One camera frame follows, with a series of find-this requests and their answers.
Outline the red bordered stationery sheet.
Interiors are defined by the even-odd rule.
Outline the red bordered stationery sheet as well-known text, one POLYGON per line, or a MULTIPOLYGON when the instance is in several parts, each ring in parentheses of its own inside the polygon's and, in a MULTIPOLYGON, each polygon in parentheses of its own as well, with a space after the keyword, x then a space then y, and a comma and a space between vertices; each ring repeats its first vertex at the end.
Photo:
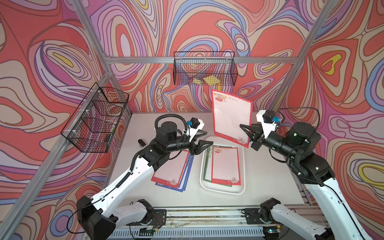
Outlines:
POLYGON ((187 166, 188 151, 182 151, 176 158, 168 160, 152 176, 151 181, 167 187, 177 188, 187 166))

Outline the blue floral stationery sheet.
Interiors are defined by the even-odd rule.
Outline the blue floral stationery sheet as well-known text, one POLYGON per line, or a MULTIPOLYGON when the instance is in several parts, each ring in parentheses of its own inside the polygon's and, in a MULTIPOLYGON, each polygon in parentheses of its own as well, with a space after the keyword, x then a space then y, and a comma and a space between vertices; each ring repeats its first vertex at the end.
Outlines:
POLYGON ((180 184, 178 185, 177 188, 169 187, 169 186, 162 185, 162 184, 159 184, 159 183, 156 183, 155 185, 158 186, 158 187, 162 187, 162 188, 166 188, 166 189, 169 189, 169 190, 174 190, 174 191, 182 193, 182 192, 184 192, 186 190, 187 184, 188 184, 188 177, 187 177, 187 175, 184 175, 182 177, 181 182, 180 182, 180 184))

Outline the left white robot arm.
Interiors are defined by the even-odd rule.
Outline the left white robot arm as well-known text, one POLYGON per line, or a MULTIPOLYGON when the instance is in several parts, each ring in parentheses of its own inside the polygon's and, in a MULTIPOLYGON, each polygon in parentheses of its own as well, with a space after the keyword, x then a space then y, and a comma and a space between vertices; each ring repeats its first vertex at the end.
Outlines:
POLYGON ((152 176, 170 160, 172 152, 187 150, 199 155, 213 142, 200 140, 207 134, 201 119, 183 120, 184 130, 176 123, 155 121, 155 138, 138 151, 131 166, 114 182, 92 197, 83 196, 77 201, 77 221, 92 240, 106 240, 116 229, 130 224, 148 225, 154 221, 154 208, 141 199, 126 207, 120 207, 124 198, 142 181, 152 176))

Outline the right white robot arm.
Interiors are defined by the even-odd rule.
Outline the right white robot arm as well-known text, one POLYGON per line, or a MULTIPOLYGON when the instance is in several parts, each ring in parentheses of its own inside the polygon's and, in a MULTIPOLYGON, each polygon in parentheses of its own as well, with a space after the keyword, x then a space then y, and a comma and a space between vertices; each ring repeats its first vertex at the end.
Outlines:
POLYGON ((283 162, 310 191, 329 226, 325 228, 307 220, 275 198, 264 201, 256 214, 245 210, 247 218, 265 224, 281 223, 306 240, 371 239, 343 196, 331 166, 314 153, 321 136, 312 125, 297 122, 284 137, 275 132, 266 136, 262 124, 240 125, 240 128, 251 139, 252 149, 258 151, 265 146, 285 157, 283 162))

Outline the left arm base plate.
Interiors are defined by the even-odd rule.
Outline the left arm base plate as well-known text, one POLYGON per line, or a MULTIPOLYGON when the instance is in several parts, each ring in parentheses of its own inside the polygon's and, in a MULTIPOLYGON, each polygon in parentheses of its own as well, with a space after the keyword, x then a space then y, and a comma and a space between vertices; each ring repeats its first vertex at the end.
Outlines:
POLYGON ((148 225, 161 227, 167 222, 167 210, 166 209, 154 209, 150 212, 150 221, 148 225))

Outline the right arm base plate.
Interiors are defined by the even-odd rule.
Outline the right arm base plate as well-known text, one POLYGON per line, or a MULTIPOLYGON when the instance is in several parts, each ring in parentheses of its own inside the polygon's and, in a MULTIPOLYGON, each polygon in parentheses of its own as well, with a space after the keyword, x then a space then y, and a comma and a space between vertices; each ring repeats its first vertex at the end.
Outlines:
POLYGON ((266 224, 268 222, 267 212, 263 208, 246 208, 242 209, 241 213, 245 215, 248 225, 266 224))

